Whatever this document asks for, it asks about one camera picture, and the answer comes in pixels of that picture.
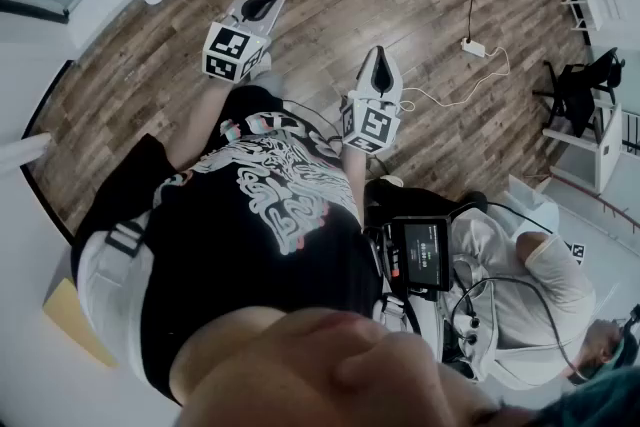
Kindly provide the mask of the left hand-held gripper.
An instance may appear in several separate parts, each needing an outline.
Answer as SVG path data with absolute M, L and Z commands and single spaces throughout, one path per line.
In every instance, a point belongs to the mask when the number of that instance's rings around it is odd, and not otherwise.
M 258 65 L 286 0 L 234 0 L 233 12 L 209 28 L 202 49 L 202 71 L 237 84 Z

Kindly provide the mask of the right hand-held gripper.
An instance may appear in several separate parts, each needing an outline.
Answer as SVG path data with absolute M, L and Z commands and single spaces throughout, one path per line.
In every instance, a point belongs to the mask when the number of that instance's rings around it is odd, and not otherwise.
M 391 80 L 391 86 L 382 99 L 365 97 L 357 91 L 350 91 L 346 103 L 341 108 L 342 142 L 364 153 L 380 153 L 389 149 L 395 141 L 400 125 L 399 105 L 389 101 L 399 101 L 403 90 L 403 80 L 395 59 L 375 46 L 367 53 L 357 74 L 357 89 L 384 92 L 384 60 Z

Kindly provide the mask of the person's right forearm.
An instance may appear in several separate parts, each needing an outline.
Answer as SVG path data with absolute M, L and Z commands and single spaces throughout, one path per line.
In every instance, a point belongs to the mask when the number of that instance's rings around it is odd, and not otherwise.
M 357 148 L 345 145 L 341 151 L 341 161 L 352 190 L 360 225 L 363 226 L 367 155 Z

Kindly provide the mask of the person's left forearm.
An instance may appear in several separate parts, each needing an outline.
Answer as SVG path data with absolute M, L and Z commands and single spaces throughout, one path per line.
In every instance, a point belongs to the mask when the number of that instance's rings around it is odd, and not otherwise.
M 216 83 L 208 86 L 202 93 L 190 114 L 185 135 L 185 162 L 188 165 L 203 153 L 232 89 L 231 84 Z

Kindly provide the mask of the black monitor screen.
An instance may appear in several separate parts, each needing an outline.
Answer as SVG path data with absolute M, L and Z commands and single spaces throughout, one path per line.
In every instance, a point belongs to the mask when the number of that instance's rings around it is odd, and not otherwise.
M 395 217 L 383 226 L 382 233 L 394 292 L 435 302 L 438 293 L 451 290 L 451 222 L 447 216 Z

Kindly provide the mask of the black office chair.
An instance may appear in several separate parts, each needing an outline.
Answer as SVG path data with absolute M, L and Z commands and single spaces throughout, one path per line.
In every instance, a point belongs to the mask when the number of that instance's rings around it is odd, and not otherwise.
M 567 119 L 576 137 L 581 137 L 587 128 L 594 129 L 591 122 L 596 109 L 593 91 L 607 93 L 612 103 L 616 103 L 614 90 L 621 83 L 622 69 L 626 64 L 618 57 L 617 50 L 617 47 L 608 50 L 590 64 L 565 65 L 559 77 L 552 64 L 543 61 L 548 68 L 553 91 L 534 90 L 532 94 L 553 100 L 544 129 L 550 129 L 556 117 Z

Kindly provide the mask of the white cabinet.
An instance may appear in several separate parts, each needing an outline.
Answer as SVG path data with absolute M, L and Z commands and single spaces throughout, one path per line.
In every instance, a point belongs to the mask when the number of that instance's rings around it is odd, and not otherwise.
M 622 109 L 620 104 L 599 99 L 595 106 L 596 113 L 604 114 L 606 126 L 593 140 L 553 129 L 543 129 L 542 134 L 567 144 L 568 155 L 550 167 L 551 175 L 598 196 L 605 190 L 622 153 Z

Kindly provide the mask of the black printed t-shirt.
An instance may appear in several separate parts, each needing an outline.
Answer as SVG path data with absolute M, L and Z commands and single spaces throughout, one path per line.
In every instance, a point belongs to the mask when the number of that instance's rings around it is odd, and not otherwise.
M 337 154 L 286 111 L 227 116 L 181 172 L 143 137 L 100 187 L 71 268 L 98 337 L 164 396 L 182 346 L 225 314 L 367 316 L 381 291 Z

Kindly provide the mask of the red-brown branched rod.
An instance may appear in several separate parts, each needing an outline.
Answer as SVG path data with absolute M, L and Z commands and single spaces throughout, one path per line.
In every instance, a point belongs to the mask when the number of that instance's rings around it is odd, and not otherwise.
M 609 201 L 603 199 L 600 194 L 592 192 L 591 190 L 585 188 L 584 186 L 579 185 L 577 182 L 572 181 L 571 179 L 567 179 L 566 173 L 562 174 L 560 171 L 555 171 L 554 169 L 552 169 L 549 172 L 549 176 L 552 179 L 555 179 L 567 185 L 568 187 L 581 192 L 582 194 L 586 195 L 590 199 L 596 201 L 602 206 L 602 209 L 604 212 L 609 211 L 614 218 L 619 217 L 624 221 L 626 221 L 627 223 L 629 223 L 631 225 L 633 234 L 635 234 L 636 232 L 640 232 L 640 221 L 637 221 L 633 217 L 629 216 L 625 211 L 621 210 L 620 208 L 610 203 Z

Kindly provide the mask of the yellow flat board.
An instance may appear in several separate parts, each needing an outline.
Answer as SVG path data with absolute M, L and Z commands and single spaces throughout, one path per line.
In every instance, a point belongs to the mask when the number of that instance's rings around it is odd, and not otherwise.
M 44 313 L 71 340 L 82 347 L 94 359 L 108 368 L 116 368 L 118 363 L 99 341 L 91 328 L 71 281 L 63 278 L 48 296 Z

